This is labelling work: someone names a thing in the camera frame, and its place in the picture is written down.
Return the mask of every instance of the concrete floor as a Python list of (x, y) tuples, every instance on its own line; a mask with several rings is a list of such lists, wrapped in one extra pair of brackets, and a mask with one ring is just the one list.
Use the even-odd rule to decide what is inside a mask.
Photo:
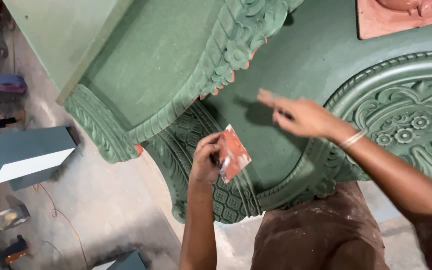
[[(106, 163), (81, 126), (54, 102), (58, 91), (19, 29), (5, 33), (5, 39), (10, 55), (3, 71), (15, 70), (24, 76), (29, 88), (23, 101), (27, 128), (71, 125), (81, 138), (81, 144), (59, 173), (42, 185), (81, 237), (90, 268), (138, 249), (148, 269), (177, 269), (184, 226), (172, 217), (168, 189), (152, 158), (144, 152), (140, 158), (128, 162)], [(360, 186), (380, 222), (390, 268), (426, 269), (411, 224), (374, 183)], [(51, 216), (52, 204), (43, 190), (26, 188), (12, 192), (8, 183), (0, 184), (0, 211), (20, 202), (27, 206), (31, 220), (2, 232), (0, 248), (7, 247), (21, 234), (28, 241), (32, 256), (17, 260), (13, 268), (86, 269), (74, 231), (63, 216)], [(255, 217), (232, 225), (215, 223), (218, 269), (250, 268), (261, 221), (262, 217)]]

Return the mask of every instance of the silver bangle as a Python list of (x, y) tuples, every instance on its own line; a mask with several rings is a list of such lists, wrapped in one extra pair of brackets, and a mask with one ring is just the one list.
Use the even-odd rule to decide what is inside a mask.
[(357, 142), (359, 139), (363, 138), (365, 135), (366, 135), (366, 131), (361, 130), (358, 133), (351, 136), (349, 139), (345, 140), (342, 144), (340, 144), (339, 148), (345, 150), (346, 148), (350, 147), (352, 144)]

